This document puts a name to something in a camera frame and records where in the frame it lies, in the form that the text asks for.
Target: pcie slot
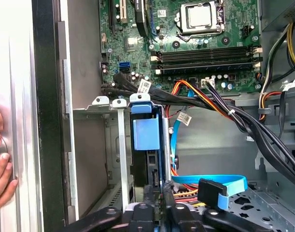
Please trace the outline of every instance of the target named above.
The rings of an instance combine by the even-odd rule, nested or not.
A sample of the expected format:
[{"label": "pcie slot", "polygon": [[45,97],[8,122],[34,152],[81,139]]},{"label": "pcie slot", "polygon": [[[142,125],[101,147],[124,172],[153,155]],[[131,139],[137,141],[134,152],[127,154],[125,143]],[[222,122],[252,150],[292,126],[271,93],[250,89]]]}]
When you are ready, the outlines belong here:
[{"label": "pcie slot", "polygon": [[120,5],[120,22],[128,23],[126,0],[119,0],[119,5]]},{"label": "pcie slot", "polygon": [[215,61],[213,63],[189,63],[189,64],[161,64],[152,65],[152,69],[156,70],[156,74],[181,74],[196,72],[221,72],[232,70],[253,70],[254,65],[262,61],[261,58],[253,58],[248,61]]},{"label": "pcie slot", "polygon": [[115,5],[114,5],[114,0],[109,0],[109,25],[110,29],[115,35]]}]

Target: black connector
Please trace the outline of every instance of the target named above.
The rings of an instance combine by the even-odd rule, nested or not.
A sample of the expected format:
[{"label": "black connector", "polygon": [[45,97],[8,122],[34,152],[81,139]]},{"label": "black connector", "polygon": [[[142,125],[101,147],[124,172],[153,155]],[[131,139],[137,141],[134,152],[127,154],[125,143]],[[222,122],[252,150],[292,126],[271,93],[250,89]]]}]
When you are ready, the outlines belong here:
[{"label": "black connector", "polygon": [[218,209],[218,195],[227,195],[227,187],[207,179],[199,180],[199,187],[197,193],[198,201],[201,201],[211,208]]}]

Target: wire bundle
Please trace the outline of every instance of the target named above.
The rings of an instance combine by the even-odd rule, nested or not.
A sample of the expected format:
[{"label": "wire bundle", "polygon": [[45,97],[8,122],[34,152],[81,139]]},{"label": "wire bundle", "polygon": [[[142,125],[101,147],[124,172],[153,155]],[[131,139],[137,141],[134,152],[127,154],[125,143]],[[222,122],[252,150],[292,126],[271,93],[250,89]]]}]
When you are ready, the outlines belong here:
[{"label": "wire bundle", "polygon": [[[121,73],[114,76],[114,81],[119,89],[127,91],[129,94],[137,93],[138,91],[138,88],[126,80]],[[213,99],[210,99],[196,86],[193,86],[184,80],[177,82],[177,85],[186,85],[193,90],[197,95],[197,98],[175,96],[151,86],[149,90],[151,99],[161,102],[164,105],[171,105],[171,103],[173,103],[214,110],[224,117],[234,121],[240,131],[249,134],[256,141],[258,148],[267,161],[295,185],[295,158],[284,143],[269,128],[240,108],[228,105],[220,94],[208,83],[206,88],[213,96]],[[278,151],[275,150],[274,145],[278,147],[281,153],[286,157],[286,160],[284,160]]]}]

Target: blue latch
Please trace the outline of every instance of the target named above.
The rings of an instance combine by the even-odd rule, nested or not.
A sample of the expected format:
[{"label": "blue latch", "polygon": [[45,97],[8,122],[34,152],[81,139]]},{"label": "blue latch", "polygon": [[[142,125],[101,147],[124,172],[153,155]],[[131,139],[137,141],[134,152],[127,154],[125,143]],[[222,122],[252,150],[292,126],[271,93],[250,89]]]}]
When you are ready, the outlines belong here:
[{"label": "blue latch", "polygon": [[134,149],[137,151],[159,150],[159,119],[136,119],[133,120]]}]

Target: side panel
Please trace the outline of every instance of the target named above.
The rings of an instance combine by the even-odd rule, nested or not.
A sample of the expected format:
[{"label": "side panel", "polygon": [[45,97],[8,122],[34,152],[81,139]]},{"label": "side panel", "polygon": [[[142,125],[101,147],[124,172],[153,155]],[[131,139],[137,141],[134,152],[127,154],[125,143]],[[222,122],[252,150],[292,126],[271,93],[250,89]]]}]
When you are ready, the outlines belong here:
[{"label": "side panel", "polygon": [[33,43],[31,2],[0,1],[2,136],[19,181],[14,197],[0,209],[0,232],[43,231]]}]

